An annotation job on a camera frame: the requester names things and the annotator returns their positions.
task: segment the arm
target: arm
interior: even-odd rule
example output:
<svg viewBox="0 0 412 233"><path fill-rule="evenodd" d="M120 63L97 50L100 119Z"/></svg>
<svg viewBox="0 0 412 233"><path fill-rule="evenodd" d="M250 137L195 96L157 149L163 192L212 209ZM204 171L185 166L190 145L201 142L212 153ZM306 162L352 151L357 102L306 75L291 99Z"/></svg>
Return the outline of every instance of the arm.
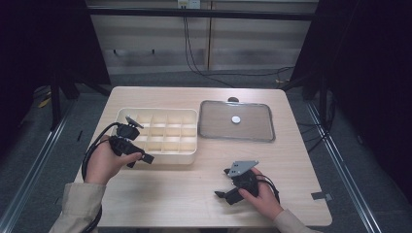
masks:
<svg viewBox="0 0 412 233"><path fill-rule="evenodd" d="M256 168L252 168L252 171L256 175L262 175L261 171ZM249 193L246 189L239 188L240 195L250 202L259 213L263 216L271 219L274 225L282 233L306 233L314 232L307 228L292 212L284 210L276 200L272 189L266 183L258 183L258 197L255 197Z"/></svg>
<svg viewBox="0 0 412 233"><path fill-rule="evenodd" d="M99 212L106 184L127 163L141 158L141 153L116 156L104 135L91 155L84 183L68 183L64 188L62 213L50 232L82 232Z"/></svg>

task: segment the wooden table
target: wooden table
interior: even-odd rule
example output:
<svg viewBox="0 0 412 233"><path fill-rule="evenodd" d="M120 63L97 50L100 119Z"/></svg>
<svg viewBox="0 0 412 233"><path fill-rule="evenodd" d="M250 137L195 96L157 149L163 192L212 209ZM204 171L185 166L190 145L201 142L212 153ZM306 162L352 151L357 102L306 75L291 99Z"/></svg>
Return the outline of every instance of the wooden table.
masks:
<svg viewBox="0 0 412 233"><path fill-rule="evenodd" d="M257 168L280 191L282 206L306 225L329 225L325 199L313 200L321 188L282 90L200 87L116 87L107 102L92 141L116 120L121 108L195 109L204 100L261 103L270 107L273 143L198 137L190 165L124 167L112 178L103 198L101 227L265 227L271 222L249 203L232 206L214 191L234 186L223 169L236 160L258 160ZM76 182L81 182L79 173Z"/></svg>

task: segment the white plastic tray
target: white plastic tray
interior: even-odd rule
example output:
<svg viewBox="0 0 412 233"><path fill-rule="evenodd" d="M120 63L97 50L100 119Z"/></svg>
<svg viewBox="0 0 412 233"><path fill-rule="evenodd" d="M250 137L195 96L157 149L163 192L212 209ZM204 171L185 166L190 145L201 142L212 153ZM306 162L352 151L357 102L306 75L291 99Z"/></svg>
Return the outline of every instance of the white plastic tray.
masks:
<svg viewBox="0 0 412 233"><path fill-rule="evenodd" d="M154 156L154 164L191 164L197 150L197 111L192 109L124 108L116 122L129 116L141 124L133 145Z"/></svg>

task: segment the black cable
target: black cable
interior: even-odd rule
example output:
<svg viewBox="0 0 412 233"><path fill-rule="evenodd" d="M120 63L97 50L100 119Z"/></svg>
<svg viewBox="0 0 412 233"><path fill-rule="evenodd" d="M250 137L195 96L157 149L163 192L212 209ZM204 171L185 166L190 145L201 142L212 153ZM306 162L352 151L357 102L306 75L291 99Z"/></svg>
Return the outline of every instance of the black cable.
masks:
<svg viewBox="0 0 412 233"><path fill-rule="evenodd" d="M304 140L303 142L304 142L304 143L309 143L309 142L315 141L315 140L317 140L317 139L319 139L319 136L316 136L316 137L311 138L311 139L308 139L308 140Z"/></svg>
<svg viewBox="0 0 412 233"><path fill-rule="evenodd" d="M312 147L308 150L308 153L310 153L315 147L318 146L318 144L327 136L328 132L324 134L324 136Z"/></svg>
<svg viewBox="0 0 412 233"><path fill-rule="evenodd" d="M272 75L277 75L279 78L279 82L278 82L278 87L279 87L279 83L280 83L280 77L279 74L285 71L288 71L292 68L294 68L294 66L291 67L282 67L276 70L276 72L271 72L271 73L266 73L266 74L240 74L240 73L215 73L215 74L204 74L202 73L196 66L196 63L194 61L194 57L193 57L193 53L191 50L191 43L190 43L190 37L189 37L189 25L188 25L188 19L186 17L184 17L184 25L185 25L185 54L186 54L186 62L190 68L190 70L196 74L196 75L200 75L206 79L212 80L212 81L216 81L219 83L223 83L225 85L228 85L230 87L234 87L229 83L225 83L223 81L217 80L217 79L212 79L210 78L211 76L250 76L250 77L263 77L263 76L272 76ZM189 54L191 57L191 62L194 66L194 69L191 67L190 63L189 63L189 57L188 57L188 45L189 45Z"/></svg>
<svg viewBox="0 0 412 233"><path fill-rule="evenodd" d="M312 131L312 130L314 130L314 129L316 129L316 126L312 126L311 128L306 129L305 131L301 131L300 134L305 134L305 133L310 132L310 131Z"/></svg>
<svg viewBox="0 0 412 233"><path fill-rule="evenodd" d="M281 199L280 199L280 197L279 197L279 191L278 191L278 189L276 189L276 186L275 186L275 184L272 182L272 180L270 180L270 178L268 178L268 177L266 177L266 176L264 176L264 175L256 175L256 176L257 176L257 177L264 177L264 178L268 179L268 181L267 181L267 180L257 179L257 182L258 182L258 183L266 183L266 184L268 184L268 185L270 186L270 188L272 188L273 194L275 194L275 197L276 197L276 199L278 200L278 202L279 202L279 204L280 204L280 203L281 203Z"/></svg>
<svg viewBox="0 0 412 233"><path fill-rule="evenodd" d="M111 123L109 126L107 126L100 134L99 136L97 136L96 140L94 140L94 142L90 145L90 147L87 149L87 152L85 154L85 158L83 159L82 162L82 178L83 181L86 178L86 173L87 173L87 165L88 162L90 161L91 155L93 154L94 150L96 150L96 148L104 143L107 142L108 140L104 140L102 142L99 142L100 139L103 137L103 135L113 126L120 126L120 123ZM96 218L82 231L82 233L89 233L91 232L94 228L96 228L97 224L100 221L100 218L102 217L102 213L103 213L103 209L102 206L100 206L99 212L97 213Z"/></svg>
<svg viewBox="0 0 412 233"><path fill-rule="evenodd" d="M301 123L297 122L298 125L303 125L303 126L319 126L320 124L317 123Z"/></svg>
<svg viewBox="0 0 412 233"><path fill-rule="evenodd" d="M230 87L234 87L233 85L231 85L231 84L229 84L229 83L225 83L225 82L223 82L223 81L220 81L220 80L217 80L217 79L212 79L212 78L210 78L210 77L207 77L207 76L203 75L202 72L200 72L200 70L199 70L199 69L197 68L197 66L196 66L196 63L194 62L193 53L191 52L191 43L190 43L190 38L189 38L188 19L187 19L186 17L184 17L184 18L183 18L183 21L184 21L184 25L185 25L185 55L186 55L186 62L187 62L187 64L188 64L190 70L191 70L194 74L200 75L200 76L202 76L202 77L204 77L204 78L206 78L206 79L208 79L208 80L212 80L212 81L215 81L215 82L219 82L219 83L225 84L225 85L230 86ZM193 66L194 66L194 68L195 68L196 70L193 70L193 68L191 67L191 65L190 65L190 63L189 63L189 58L188 58L188 45L189 45L189 53L190 53L190 56L191 56L191 61L192 61Z"/></svg>

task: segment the beige sleeve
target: beige sleeve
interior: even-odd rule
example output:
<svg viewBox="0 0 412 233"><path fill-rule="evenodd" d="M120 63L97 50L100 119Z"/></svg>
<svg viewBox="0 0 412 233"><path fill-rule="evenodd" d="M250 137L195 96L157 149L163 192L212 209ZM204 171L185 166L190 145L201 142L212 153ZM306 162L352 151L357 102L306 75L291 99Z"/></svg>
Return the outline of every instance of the beige sleeve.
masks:
<svg viewBox="0 0 412 233"><path fill-rule="evenodd" d="M274 225L282 233L313 233L290 210L284 210L273 221Z"/></svg>
<svg viewBox="0 0 412 233"><path fill-rule="evenodd" d="M50 232L82 232L97 216L105 190L94 183L66 184L62 212Z"/></svg>

